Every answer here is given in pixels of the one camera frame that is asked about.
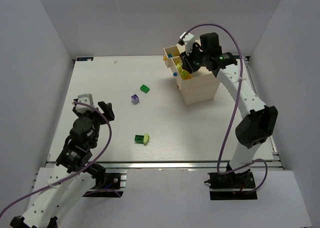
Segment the lime green small lego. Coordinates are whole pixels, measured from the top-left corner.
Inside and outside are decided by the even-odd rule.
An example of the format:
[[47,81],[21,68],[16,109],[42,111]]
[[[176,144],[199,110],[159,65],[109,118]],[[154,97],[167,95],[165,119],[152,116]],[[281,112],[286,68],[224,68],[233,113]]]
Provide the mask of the lime green small lego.
[[189,73],[188,72],[186,72],[186,71],[182,71],[181,73],[180,73],[180,76],[181,76],[181,78],[182,79],[189,79]]

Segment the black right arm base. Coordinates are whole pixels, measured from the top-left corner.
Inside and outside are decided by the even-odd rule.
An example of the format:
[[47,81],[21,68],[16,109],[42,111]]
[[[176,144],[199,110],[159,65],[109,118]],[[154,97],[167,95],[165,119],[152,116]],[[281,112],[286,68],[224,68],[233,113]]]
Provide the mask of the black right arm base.
[[229,173],[220,175],[208,173],[204,182],[209,187],[211,200],[257,200],[253,173],[249,170],[242,174]]

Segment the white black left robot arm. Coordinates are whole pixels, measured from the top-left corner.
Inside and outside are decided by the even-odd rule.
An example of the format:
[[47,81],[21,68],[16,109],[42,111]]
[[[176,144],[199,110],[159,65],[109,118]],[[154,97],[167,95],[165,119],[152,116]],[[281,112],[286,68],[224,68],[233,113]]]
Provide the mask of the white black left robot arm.
[[98,145],[100,127],[115,119],[112,104],[75,99],[73,112],[77,119],[65,139],[47,185],[36,191],[37,199],[11,227],[57,227],[64,215],[91,188],[106,182],[106,169],[97,164],[91,150]]

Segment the lime green lego front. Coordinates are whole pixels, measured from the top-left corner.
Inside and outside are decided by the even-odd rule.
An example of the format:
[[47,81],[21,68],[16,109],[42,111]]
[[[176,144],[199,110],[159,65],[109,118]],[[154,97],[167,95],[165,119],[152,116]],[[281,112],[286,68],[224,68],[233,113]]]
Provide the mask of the lime green lego front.
[[145,133],[144,136],[143,136],[143,144],[147,145],[149,140],[150,140],[150,135]]

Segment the dark green lego front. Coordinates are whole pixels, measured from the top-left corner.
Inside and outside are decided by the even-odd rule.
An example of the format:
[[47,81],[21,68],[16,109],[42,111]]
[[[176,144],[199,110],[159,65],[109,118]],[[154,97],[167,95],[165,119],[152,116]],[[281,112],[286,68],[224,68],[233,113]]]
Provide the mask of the dark green lego front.
[[139,143],[139,144],[144,144],[144,139],[145,139],[144,135],[135,135],[134,137],[135,143]]

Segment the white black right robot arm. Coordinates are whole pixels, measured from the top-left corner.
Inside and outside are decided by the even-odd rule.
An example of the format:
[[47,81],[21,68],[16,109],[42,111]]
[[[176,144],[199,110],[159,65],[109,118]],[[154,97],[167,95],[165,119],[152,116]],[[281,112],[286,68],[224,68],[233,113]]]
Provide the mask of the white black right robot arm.
[[185,47],[180,55],[182,68],[192,74],[205,67],[235,101],[234,110],[240,112],[242,120],[235,128],[238,143],[227,173],[248,171],[258,148],[273,133],[278,116],[276,107],[262,101],[243,79],[243,62],[238,62],[230,52],[222,52],[217,33],[201,35],[200,43],[192,34],[183,33],[178,43]]

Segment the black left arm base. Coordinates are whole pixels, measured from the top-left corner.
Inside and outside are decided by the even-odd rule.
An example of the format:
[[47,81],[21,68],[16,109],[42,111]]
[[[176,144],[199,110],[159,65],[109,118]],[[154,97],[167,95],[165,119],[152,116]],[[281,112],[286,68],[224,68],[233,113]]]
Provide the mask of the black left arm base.
[[126,186],[127,174],[121,172],[106,172],[103,179],[88,190],[83,197],[121,198]]

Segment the cream plastic drawer cabinet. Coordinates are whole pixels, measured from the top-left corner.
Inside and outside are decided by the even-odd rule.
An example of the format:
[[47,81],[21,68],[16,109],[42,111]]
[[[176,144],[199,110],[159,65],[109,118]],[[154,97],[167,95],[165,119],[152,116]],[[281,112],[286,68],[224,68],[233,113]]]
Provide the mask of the cream plastic drawer cabinet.
[[[181,54],[185,48],[176,45]],[[183,80],[173,64],[173,58],[170,58],[167,63],[165,62],[165,65],[171,70],[176,83],[182,88],[188,88],[187,98],[183,99],[185,105],[211,100],[215,97],[220,81],[211,72],[205,67],[201,67],[196,73],[191,74],[191,79]]]

